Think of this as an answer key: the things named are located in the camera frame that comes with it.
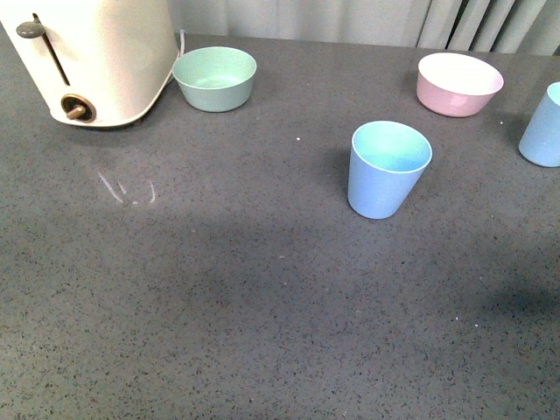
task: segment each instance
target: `white curtain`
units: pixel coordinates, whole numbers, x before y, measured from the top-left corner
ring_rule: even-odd
[[[168,1],[190,33],[541,55],[560,45],[560,0]]]

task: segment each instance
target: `blue plastic cup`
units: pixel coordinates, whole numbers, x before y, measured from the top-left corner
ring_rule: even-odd
[[[542,97],[521,141],[519,152],[536,165],[560,166],[560,81]]]
[[[395,214],[431,161],[426,137],[408,125],[375,121],[352,137],[348,202],[369,219]]]

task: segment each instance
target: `white toaster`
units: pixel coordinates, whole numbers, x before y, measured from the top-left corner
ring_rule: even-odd
[[[62,123],[134,122],[179,56],[166,0],[2,0],[0,21]]]

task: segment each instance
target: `countertop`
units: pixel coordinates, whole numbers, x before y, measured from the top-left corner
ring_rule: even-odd
[[[505,86],[457,119],[416,98],[429,50],[186,42],[218,45],[258,64],[242,107],[173,82],[83,129],[0,33],[0,417],[558,419],[560,170],[517,144],[560,58],[474,54]],[[376,120],[433,148],[386,220],[347,203]]]

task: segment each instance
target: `toaster lever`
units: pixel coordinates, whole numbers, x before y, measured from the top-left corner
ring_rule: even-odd
[[[45,35],[45,27],[36,18],[33,22],[23,22],[16,28],[17,35],[21,38],[33,39]]]

